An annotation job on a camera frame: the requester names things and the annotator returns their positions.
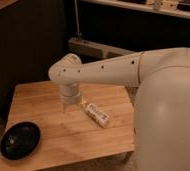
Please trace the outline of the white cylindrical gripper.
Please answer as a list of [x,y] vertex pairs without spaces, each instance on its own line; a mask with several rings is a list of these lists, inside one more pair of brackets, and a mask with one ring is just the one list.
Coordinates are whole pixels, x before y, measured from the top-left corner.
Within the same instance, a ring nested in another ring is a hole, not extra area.
[[66,113],[69,105],[76,105],[80,108],[85,108],[86,101],[82,98],[82,93],[79,90],[79,84],[73,83],[60,86],[60,99],[62,102],[62,111]]

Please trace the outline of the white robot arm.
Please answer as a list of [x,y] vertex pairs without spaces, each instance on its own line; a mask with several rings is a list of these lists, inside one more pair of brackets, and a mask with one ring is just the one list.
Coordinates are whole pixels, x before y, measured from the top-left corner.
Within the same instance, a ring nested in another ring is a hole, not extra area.
[[80,83],[137,89],[137,171],[190,171],[190,48],[168,48],[83,64],[68,54],[49,69],[61,100],[74,104]]

